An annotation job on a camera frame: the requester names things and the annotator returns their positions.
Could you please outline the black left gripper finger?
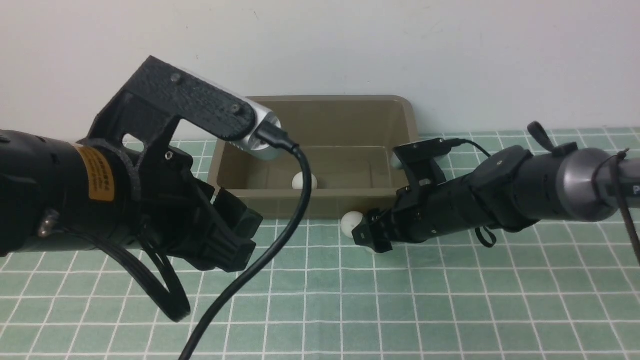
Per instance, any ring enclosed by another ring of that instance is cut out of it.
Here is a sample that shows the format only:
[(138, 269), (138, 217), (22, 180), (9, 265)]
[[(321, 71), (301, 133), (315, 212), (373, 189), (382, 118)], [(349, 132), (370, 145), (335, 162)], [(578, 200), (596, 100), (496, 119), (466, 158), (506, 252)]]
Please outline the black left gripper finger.
[(206, 231), (205, 240), (199, 251), (200, 266), (204, 271), (214, 268), (224, 272), (241, 272), (249, 265), (256, 248), (252, 240), (238, 237), (222, 217), (213, 212), (210, 229)]
[(230, 230), (242, 239), (253, 240), (264, 220), (261, 214), (223, 187), (217, 192), (213, 207)]

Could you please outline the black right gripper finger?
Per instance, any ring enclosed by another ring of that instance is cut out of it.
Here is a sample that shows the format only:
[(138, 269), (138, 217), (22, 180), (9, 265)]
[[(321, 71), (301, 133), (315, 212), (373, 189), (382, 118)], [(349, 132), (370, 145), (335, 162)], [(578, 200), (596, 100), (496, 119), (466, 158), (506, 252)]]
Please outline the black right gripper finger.
[(389, 234), (379, 221), (370, 223), (364, 219), (352, 230), (351, 234), (357, 246), (368, 249), (375, 255), (381, 255), (393, 250)]

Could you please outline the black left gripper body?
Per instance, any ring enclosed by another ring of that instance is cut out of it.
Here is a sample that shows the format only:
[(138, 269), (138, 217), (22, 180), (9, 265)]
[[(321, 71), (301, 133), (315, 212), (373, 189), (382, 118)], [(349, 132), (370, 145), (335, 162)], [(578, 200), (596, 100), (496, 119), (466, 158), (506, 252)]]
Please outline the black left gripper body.
[(195, 178), (189, 153), (142, 143), (132, 149), (103, 140), (72, 145), (78, 164), (70, 187), (71, 251), (96, 251), (88, 236), (128, 250), (153, 247), (199, 271), (226, 269), (222, 202)]

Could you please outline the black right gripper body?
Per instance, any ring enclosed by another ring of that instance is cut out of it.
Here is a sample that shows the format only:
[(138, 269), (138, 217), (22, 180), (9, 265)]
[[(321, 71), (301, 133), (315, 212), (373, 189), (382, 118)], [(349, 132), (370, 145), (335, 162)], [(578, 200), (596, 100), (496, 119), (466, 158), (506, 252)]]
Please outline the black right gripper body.
[(407, 198), (402, 190), (393, 206), (373, 210), (373, 248), (421, 244), (481, 225), (481, 201), (466, 180), (450, 180), (421, 190), (418, 202)]

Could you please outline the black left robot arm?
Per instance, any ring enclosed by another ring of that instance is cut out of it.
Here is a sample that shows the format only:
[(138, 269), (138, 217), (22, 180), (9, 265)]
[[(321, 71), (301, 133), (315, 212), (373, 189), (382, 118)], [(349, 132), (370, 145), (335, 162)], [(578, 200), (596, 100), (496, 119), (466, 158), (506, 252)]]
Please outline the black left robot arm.
[(125, 146), (1, 132), (1, 255), (86, 252), (89, 237), (124, 249), (147, 241), (199, 271), (244, 271), (263, 217), (192, 174), (173, 146)]

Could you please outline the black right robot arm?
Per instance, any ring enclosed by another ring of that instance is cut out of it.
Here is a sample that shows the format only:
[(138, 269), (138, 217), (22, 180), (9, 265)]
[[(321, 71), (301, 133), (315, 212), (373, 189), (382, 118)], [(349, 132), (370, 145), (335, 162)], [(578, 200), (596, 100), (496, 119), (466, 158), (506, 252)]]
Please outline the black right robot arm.
[(404, 171), (408, 185), (398, 189), (392, 207), (363, 216), (350, 231), (354, 243), (382, 254), (395, 243), (422, 244), (473, 230), (483, 246), (493, 248), (493, 230), (518, 233), (546, 220), (598, 223), (620, 212), (638, 251), (630, 209), (639, 207), (639, 160), (627, 158), (626, 150), (610, 154), (580, 149), (575, 142), (555, 145), (537, 121), (527, 130), (544, 154), (509, 146), (452, 180), (436, 160), (466, 139), (396, 146), (391, 162)]

